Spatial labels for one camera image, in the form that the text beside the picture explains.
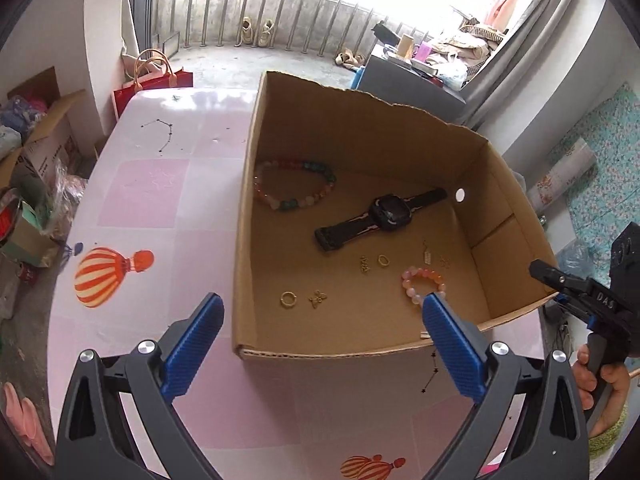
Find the gold ring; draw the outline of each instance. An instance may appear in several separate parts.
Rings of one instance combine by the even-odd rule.
[[[280,297],[280,304],[284,308],[293,308],[298,301],[298,297],[293,292],[283,292]]]

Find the red shopping bag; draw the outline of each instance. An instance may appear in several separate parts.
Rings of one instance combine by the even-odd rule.
[[[140,56],[142,56],[145,52],[152,52],[153,56],[149,59],[141,59]],[[171,68],[169,60],[160,50],[148,48],[140,52],[140,56],[138,56],[138,59],[136,60],[133,85],[113,91],[113,108],[116,112],[117,119],[120,118],[124,111],[124,108],[127,106],[129,101],[131,101],[131,98],[141,90],[153,90],[156,88],[193,87],[193,73],[185,72],[183,69],[178,70],[178,72],[174,72]],[[143,82],[138,81],[142,69],[148,63],[156,61],[162,62],[166,65],[166,72],[153,79],[148,79]]]

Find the silver screw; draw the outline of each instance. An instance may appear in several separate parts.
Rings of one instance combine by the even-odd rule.
[[[83,350],[82,352],[80,352],[80,362],[88,363],[91,359],[94,358],[94,356],[95,354],[93,350]]]
[[[494,352],[494,354],[498,355],[506,355],[509,353],[509,347],[501,341],[496,341],[494,344],[492,344],[491,350]]]
[[[562,350],[554,350],[551,357],[559,363],[564,363],[566,361],[566,354]]]
[[[151,354],[151,352],[153,352],[155,349],[156,343],[154,343],[153,341],[149,341],[149,339],[143,341],[138,345],[138,352],[140,352],[141,354]]]

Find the green sleeve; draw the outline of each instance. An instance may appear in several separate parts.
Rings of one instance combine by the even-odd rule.
[[[622,414],[618,421],[611,426],[607,431],[599,434],[598,436],[594,436],[589,439],[589,458],[593,459],[603,454],[607,449],[612,447],[618,436],[620,435],[620,431],[622,430],[622,426],[625,425],[626,421],[626,405],[622,409]]]

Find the black smartwatch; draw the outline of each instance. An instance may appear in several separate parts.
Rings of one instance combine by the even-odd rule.
[[[441,187],[410,198],[400,198],[394,194],[380,196],[373,200],[366,213],[330,227],[316,229],[314,234],[320,247],[325,251],[333,251],[356,236],[371,231],[396,231],[411,222],[412,213],[446,197],[447,192]]]

